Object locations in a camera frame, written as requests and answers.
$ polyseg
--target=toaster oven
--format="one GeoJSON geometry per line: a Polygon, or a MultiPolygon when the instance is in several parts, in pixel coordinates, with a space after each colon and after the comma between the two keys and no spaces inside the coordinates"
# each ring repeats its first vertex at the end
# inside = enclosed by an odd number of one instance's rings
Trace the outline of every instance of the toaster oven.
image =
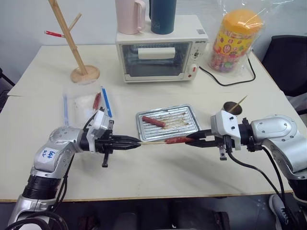
{"type": "Polygon", "coordinates": [[[208,42],[196,15],[176,15],[174,31],[161,35],[146,27],[137,34],[117,32],[116,47],[125,82],[188,81],[195,78],[208,42]]]}

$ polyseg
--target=shoe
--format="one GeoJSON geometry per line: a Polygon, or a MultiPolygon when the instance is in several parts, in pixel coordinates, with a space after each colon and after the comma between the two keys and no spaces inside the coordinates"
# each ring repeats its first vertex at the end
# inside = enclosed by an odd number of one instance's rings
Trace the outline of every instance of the shoe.
{"type": "Polygon", "coordinates": [[[283,230],[289,223],[289,216],[285,211],[283,201],[278,195],[274,194],[270,196],[269,206],[276,216],[276,230],[283,230]]]}

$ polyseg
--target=orange lid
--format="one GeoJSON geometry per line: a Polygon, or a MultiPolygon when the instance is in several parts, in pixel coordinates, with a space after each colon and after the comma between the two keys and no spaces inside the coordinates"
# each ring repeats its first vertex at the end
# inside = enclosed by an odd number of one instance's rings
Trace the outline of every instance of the orange lid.
{"type": "Polygon", "coordinates": [[[229,31],[251,35],[262,28],[263,22],[255,12],[247,9],[238,9],[226,14],[222,24],[229,31]]]}

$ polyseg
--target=robotic arm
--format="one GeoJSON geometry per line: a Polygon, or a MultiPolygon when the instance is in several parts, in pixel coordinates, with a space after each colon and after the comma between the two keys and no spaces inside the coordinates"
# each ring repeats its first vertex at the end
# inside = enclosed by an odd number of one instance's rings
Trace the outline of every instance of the robotic arm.
{"type": "MultiPolygon", "coordinates": [[[[103,153],[102,167],[107,167],[113,150],[128,150],[140,146],[140,140],[112,134],[114,121],[103,111],[98,111],[88,130],[60,127],[54,130],[48,142],[36,153],[28,184],[18,197],[9,224],[22,218],[26,212],[50,210],[56,204],[56,194],[61,179],[67,175],[76,152],[103,153]]],[[[292,187],[295,199],[307,207],[307,141],[298,132],[294,120],[283,116],[269,116],[252,121],[246,118],[238,124],[237,118],[220,111],[211,117],[211,129],[190,134],[193,142],[186,144],[205,148],[218,147],[220,160],[232,149],[246,145],[249,151],[268,147],[284,176],[292,187]],[[207,136],[213,141],[206,141],[207,136]]]]}

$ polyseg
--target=wooden mug tree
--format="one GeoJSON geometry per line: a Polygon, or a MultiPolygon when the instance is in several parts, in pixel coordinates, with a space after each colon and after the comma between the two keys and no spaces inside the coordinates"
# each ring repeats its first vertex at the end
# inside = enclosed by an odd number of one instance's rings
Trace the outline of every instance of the wooden mug tree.
{"type": "Polygon", "coordinates": [[[80,54],[78,52],[77,46],[75,45],[75,42],[72,39],[71,36],[71,29],[73,26],[77,23],[78,19],[81,17],[81,14],[79,13],[77,17],[72,21],[71,25],[67,27],[65,19],[63,17],[63,14],[59,8],[59,5],[57,3],[57,0],[49,0],[49,3],[51,5],[51,8],[54,12],[54,15],[56,16],[58,23],[62,29],[62,34],[57,34],[54,32],[50,31],[45,31],[46,34],[48,35],[53,35],[57,37],[64,37],[71,48],[72,54],[75,57],[77,63],[78,63],[78,68],[74,69],[71,73],[71,80],[73,82],[82,82],[82,81],[94,81],[97,78],[99,78],[99,69],[96,68],[95,66],[91,65],[84,65],[80,54]]]}

